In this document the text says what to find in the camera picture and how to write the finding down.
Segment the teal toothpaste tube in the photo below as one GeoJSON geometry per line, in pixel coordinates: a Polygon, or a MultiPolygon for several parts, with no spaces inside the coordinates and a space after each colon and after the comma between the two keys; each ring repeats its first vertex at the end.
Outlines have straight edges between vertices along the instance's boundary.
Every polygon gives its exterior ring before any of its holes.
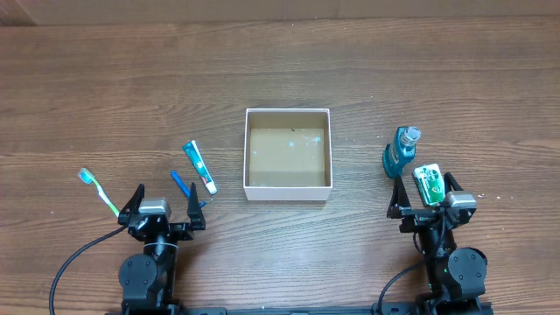
{"type": "Polygon", "coordinates": [[[192,140],[186,143],[183,146],[183,151],[188,156],[189,160],[191,161],[193,167],[199,174],[204,186],[208,190],[211,195],[215,195],[218,192],[218,189],[215,185],[215,182],[207,169],[206,163],[203,160],[203,157],[200,153],[200,149],[197,145],[195,140],[192,140]]]}

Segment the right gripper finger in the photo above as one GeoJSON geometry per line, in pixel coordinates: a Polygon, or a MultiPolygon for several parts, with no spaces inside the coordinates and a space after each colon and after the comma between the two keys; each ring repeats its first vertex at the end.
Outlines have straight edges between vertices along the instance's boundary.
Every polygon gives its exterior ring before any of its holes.
{"type": "Polygon", "coordinates": [[[450,172],[444,174],[444,191],[446,193],[454,191],[463,191],[463,188],[459,185],[456,179],[452,176],[450,172]]]}
{"type": "Polygon", "coordinates": [[[402,219],[411,211],[410,200],[401,177],[396,177],[391,200],[389,202],[387,217],[402,219]]]}

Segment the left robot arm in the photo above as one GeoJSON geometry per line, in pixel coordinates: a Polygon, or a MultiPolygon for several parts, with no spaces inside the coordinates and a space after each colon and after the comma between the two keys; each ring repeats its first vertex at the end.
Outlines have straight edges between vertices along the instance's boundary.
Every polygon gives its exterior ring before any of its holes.
{"type": "Polygon", "coordinates": [[[191,241],[206,228],[196,185],[189,188],[188,221],[171,222],[171,207],[165,198],[146,198],[139,185],[120,211],[117,223],[143,243],[141,254],[128,257],[119,269],[122,314],[186,314],[174,294],[179,242],[191,241]]]}

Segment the blue disposable razor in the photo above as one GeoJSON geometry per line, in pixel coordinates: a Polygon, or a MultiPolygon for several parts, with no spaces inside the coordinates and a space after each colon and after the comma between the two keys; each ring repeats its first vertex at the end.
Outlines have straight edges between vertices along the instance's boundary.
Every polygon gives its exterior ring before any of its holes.
{"type": "Polygon", "coordinates": [[[170,171],[170,175],[173,181],[180,189],[180,191],[189,200],[192,197],[192,190],[186,185],[186,183],[183,181],[183,179],[179,176],[179,174],[175,170],[170,171]]]}

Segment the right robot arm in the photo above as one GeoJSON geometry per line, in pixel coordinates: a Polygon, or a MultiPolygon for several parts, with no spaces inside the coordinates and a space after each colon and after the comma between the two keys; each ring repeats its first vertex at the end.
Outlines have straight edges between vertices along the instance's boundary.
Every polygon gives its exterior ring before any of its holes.
{"type": "Polygon", "coordinates": [[[443,201],[424,209],[411,207],[403,180],[395,178],[387,216],[401,222],[402,233],[413,234],[422,260],[391,278],[372,310],[379,314],[491,314],[492,306],[480,302],[486,292],[487,257],[476,248],[459,248],[452,232],[468,223],[476,208],[476,199],[449,172],[444,175],[443,201]],[[426,270],[430,291],[412,302],[384,305],[390,286],[420,268],[426,270]]]}

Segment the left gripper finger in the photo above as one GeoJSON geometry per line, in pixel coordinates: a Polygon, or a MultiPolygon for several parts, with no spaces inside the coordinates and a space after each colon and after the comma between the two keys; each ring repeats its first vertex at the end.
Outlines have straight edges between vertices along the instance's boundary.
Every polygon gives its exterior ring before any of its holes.
{"type": "Polygon", "coordinates": [[[118,214],[117,223],[119,225],[129,225],[131,218],[139,213],[140,204],[144,199],[144,192],[144,184],[139,184],[133,196],[118,214]]]}
{"type": "Polygon", "coordinates": [[[205,230],[206,220],[199,203],[196,185],[191,183],[190,196],[188,197],[187,215],[190,219],[191,230],[205,230]]]}

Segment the green white soap packet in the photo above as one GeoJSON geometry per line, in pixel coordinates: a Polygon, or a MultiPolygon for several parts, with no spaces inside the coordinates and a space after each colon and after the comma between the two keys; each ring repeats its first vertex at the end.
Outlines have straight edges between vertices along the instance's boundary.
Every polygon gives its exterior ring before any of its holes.
{"type": "Polygon", "coordinates": [[[417,167],[413,178],[426,207],[436,207],[445,198],[445,181],[437,164],[417,167]]]}

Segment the teal mouthwash bottle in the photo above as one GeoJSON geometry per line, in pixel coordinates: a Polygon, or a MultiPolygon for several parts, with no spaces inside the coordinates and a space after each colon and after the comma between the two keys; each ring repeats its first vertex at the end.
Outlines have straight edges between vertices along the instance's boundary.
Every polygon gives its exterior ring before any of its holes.
{"type": "Polygon", "coordinates": [[[401,176],[404,166],[414,159],[421,135],[421,130],[415,126],[397,128],[393,141],[387,144],[382,154],[383,168],[390,179],[401,176]]]}

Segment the green white toothbrush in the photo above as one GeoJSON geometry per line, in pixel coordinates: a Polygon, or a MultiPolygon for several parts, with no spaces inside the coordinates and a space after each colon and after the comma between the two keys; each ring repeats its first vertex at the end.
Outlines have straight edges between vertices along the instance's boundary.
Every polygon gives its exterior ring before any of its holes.
{"type": "Polygon", "coordinates": [[[108,195],[105,193],[102,185],[96,179],[95,175],[89,171],[87,168],[81,168],[78,172],[78,178],[84,182],[86,185],[93,185],[97,190],[97,194],[100,199],[111,209],[115,216],[119,215],[119,209],[115,206],[115,204],[110,200],[108,195]]]}

